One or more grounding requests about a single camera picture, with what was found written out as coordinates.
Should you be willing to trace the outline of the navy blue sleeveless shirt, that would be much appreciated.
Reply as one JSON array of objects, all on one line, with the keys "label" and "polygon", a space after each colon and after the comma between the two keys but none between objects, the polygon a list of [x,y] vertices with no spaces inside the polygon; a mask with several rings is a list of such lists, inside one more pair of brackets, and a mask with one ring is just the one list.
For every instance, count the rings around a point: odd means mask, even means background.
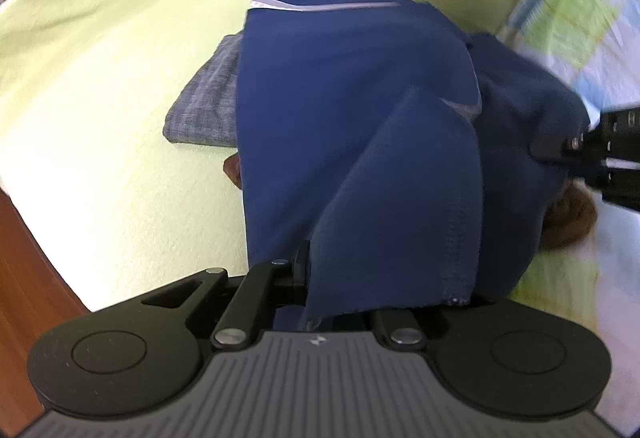
[{"label": "navy blue sleeveless shirt", "polygon": [[[529,145],[588,125],[557,78],[425,2],[252,0],[236,85],[248,259],[291,258],[310,242],[306,305],[281,308],[274,325],[509,295],[566,179]],[[340,182],[248,162],[321,151],[349,157]],[[475,167],[420,176],[419,153],[438,151]],[[357,226],[400,232],[402,247],[346,252]]]}]

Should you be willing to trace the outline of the brown crumpled garment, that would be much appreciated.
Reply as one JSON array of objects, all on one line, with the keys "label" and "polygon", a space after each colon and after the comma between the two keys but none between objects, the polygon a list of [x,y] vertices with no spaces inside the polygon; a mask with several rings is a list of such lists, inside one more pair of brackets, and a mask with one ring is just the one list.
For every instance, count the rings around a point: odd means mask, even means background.
[{"label": "brown crumpled garment", "polygon": [[[436,176],[451,179],[454,174],[473,169],[474,164],[466,162],[464,153],[442,152],[433,154],[419,153],[418,174],[422,177]],[[250,169],[259,164],[276,166],[281,164],[282,176],[308,175],[312,180],[325,182],[326,180],[341,181],[340,172],[343,167],[349,168],[347,155],[333,155],[326,151],[306,156],[265,156],[252,154],[248,159]],[[596,206],[592,198],[578,188],[572,180],[567,179],[562,185],[560,193],[547,206],[541,223],[541,236],[538,248],[540,250],[559,250],[577,243],[590,233],[598,218]],[[402,247],[400,232],[381,234],[364,232],[359,226],[348,229],[346,234],[354,238],[354,244],[346,248],[346,252],[357,246],[367,247],[372,256],[390,256],[394,250]]]}]

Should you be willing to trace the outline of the grey folded garment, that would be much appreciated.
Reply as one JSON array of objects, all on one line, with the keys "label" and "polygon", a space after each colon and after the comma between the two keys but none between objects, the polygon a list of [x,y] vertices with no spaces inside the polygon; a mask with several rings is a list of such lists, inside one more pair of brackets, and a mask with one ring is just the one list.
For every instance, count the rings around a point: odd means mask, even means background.
[{"label": "grey folded garment", "polygon": [[214,54],[184,86],[166,114],[171,143],[236,147],[236,84],[242,33],[224,36]]}]

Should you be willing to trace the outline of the light green sofa cover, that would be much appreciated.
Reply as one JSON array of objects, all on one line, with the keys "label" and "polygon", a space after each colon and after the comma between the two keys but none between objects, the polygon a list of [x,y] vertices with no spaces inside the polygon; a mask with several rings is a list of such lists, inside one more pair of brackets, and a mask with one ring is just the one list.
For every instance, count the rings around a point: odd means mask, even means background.
[{"label": "light green sofa cover", "polygon": [[[518,0],[422,0],[495,31]],[[226,151],[175,146],[169,107],[250,0],[8,0],[1,187],[55,270],[99,310],[211,266],[246,267]]]}]

